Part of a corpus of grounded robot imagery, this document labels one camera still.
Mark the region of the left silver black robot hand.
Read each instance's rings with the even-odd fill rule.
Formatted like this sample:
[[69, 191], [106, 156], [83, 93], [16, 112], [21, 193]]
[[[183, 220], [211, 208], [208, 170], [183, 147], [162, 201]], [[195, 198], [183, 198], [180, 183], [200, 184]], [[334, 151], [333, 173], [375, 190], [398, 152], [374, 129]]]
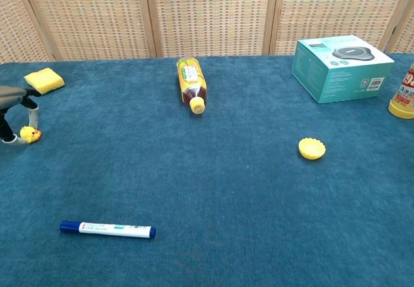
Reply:
[[26, 107], [28, 109], [28, 125], [35, 129], [38, 128], [39, 107], [36, 102], [30, 99], [31, 96], [40, 97], [41, 93], [36, 89], [1, 86], [1, 141], [4, 144], [21, 145], [28, 143], [13, 132], [5, 118], [5, 114], [11, 107], [18, 104]]

